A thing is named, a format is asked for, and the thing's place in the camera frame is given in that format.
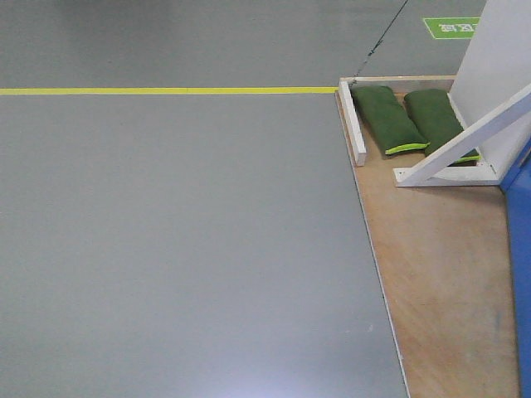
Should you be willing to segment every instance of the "white diagonal brace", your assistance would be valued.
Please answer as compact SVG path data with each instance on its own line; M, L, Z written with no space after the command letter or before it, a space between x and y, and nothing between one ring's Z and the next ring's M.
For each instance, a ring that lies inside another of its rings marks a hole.
M486 139L531 111L531 85L510 97L457 137L405 172L396 173L397 187L414 187L452 164Z

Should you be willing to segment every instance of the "gray floor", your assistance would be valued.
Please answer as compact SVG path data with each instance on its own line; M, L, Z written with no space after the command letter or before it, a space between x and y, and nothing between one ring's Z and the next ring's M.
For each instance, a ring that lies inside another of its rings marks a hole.
M0 396L406 396L331 97L1 98Z
M402 0L6 1L0 87L336 85ZM411 0L365 75L455 73ZM0 396L404 397L332 95L0 98Z
M337 85L402 0L9 0L0 87ZM474 17L485 0L410 0L363 75L454 74L468 41L422 17Z

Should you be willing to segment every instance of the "green floor sign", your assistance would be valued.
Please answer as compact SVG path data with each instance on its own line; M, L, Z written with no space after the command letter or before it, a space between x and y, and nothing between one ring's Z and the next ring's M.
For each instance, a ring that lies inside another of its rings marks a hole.
M470 39L478 26L478 17L422 18L434 39Z

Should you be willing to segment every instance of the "yellow trim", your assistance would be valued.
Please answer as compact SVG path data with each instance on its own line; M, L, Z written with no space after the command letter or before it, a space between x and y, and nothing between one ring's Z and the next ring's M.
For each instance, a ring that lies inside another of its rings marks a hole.
M0 89L0 95L330 94L337 87L58 87Z
M385 151L386 155L394 155L395 153L404 152L404 151L414 151L417 149L425 149L430 143L405 143L403 145L398 145L394 148L389 148Z

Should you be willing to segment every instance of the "green sandbag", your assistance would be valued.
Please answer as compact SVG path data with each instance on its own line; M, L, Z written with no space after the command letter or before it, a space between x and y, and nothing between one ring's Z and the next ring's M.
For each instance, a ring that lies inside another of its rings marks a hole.
M448 94L444 90L412 91L404 97L404 102L409 117L415 122L418 131L430 141L430 145L426 148L426 156L434 153L463 131L451 107ZM454 164L479 159L480 155L473 149Z
M427 147L427 139L407 117L406 110L389 87L371 85L353 88L351 93L378 147L386 155Z

